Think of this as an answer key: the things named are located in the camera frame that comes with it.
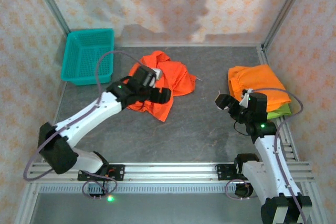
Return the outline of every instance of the green led light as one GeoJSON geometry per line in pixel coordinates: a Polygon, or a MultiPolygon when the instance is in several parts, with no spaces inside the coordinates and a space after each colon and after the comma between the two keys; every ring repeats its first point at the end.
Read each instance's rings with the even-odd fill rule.
{"type": "Polygon", "coordinates": [[[109,195],[109,196],[107,197],[107,201],[108,201],[108,202],[113,202],[113,201],[114,201],[114,197],[113,197],[112,195],[109,195]]]}

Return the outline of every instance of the robotic arm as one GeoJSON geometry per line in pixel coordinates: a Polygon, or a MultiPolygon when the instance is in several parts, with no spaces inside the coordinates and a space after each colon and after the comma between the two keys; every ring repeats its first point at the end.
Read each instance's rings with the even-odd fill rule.
{"type": "Polygon", "coordinates": [[[267,96],[244,90],[239,103],[227,94],[216,99],[218,108],[228,109],[230,116],[246,125],[246,131],[261,155],[262,162],[251,154],[239,154],[235,159],[237,173],[246,177],[261,201],[261,218],[264,224],[303,223],[295,199],[305,216],[309,216],[312,203],[303,196],[295,184],[276,139],[277,128],[267,121],[267,96]]]}
{"type": "Polygon", "coordinates": [[[171,97],[171,90],[155,88],[155,83],[160,79],[161,74],[160,69],[140,66],[132,77],[127,76],[112,83],[100,98],[77,114],[55,126],[50,123],[42,125],[39,132],[39,146],[59,129],[65,128],[65,130],[56,135],[40,154],[57,174],[78,169],[104,176],[109,163],[98,152],[84,152],[76,149],[75,146],[98,124],[129,105],[138,101],[167,103],[171,97]]]}

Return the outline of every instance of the folded orange cloth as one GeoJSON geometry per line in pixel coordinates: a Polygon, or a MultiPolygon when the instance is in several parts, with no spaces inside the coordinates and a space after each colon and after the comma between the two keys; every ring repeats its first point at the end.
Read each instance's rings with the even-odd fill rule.
{"type": "MultiPolygon", "coordinates": [[[[160,121],[164,122],[173,106],[175,96],[185,95],[193,92],[196,87],[196,76],[189,74],[187,67],[180,62],[171,61],[170,57],[162,51],[155,51],[151,55],[141,58],[141,63],[150,68],[159,68],[163,74],[159,81],[156,82],[157,88],[169,88],[172,91],[172,97],[166,104],[157,104],[145,101],[144,105],[137,102],[128,108],[137,111],[148,111],[160,121]]],[[[139,64],[135,64],[130,71],[132,76],[139,64]]]]}
{"type": "MultiPolygon", "coordinates": [[[[243,89],[279,88],[285,89],[277,76],[268,65],[256,67],[237,66],[230,68],[228,72],[230,95],[238,101],[242,100],[243,89]]],[[[290,103],[289,96],[281,91],[260,91],[267,95],[267,112],[277,110],[282,105],[290,103]]]]}

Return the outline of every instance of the gray mat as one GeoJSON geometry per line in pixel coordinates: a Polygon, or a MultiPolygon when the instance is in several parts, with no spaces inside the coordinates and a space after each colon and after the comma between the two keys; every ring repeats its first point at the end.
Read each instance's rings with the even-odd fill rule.
{"type": "MultiPolygon", "coordinates": [[[[151,114],[125,109],[89,132],[76,146],[98,151],[109,162],[232,162],[239,153],[255,153],[249,137],[233,129],[234,120],[214,100],[229,93],[228,69],[259,64],[254,47],[123,47],[141,58],[162,50],[185,64],[198,81],[195,92],[175,97],[165,123],[151,114]]],[[[114,56],[112,81],[126,76],[134,61],[114,56]]],[[[97,87],[67,84],[58,121],[67,119],[97,97],[97,87]]],[[[245,132],[242,125],[238,130],[245,132]]]]}
{"type": "Polygon", "coordinates": [[[114,202],[82,194],[42,194],[31,224],[260,224],[260,201],[225,194],[115,194],[114,202]]]}

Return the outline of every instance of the wall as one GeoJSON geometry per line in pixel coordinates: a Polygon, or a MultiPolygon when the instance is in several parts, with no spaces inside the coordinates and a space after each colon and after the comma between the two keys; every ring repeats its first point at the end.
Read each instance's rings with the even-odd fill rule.
{"type": "Polygon", "coordinates": [[[0,223],[13,223],[23,169],[59,101],[64,38],[44,0],[0,7],[0,223]]]}
{"type": "Polygon", "coordinates": [[[267,52],[272,69],[305,105],[291,128],[300,158],[313,162],[330,223],[336,223],[335,3],[296,0],[267,52]]]}
{"type": "Polygon", "coordinates": [[[260,44],[285,0],[56,0],[70,29],[111,27],[118,44],[260,44]]]}

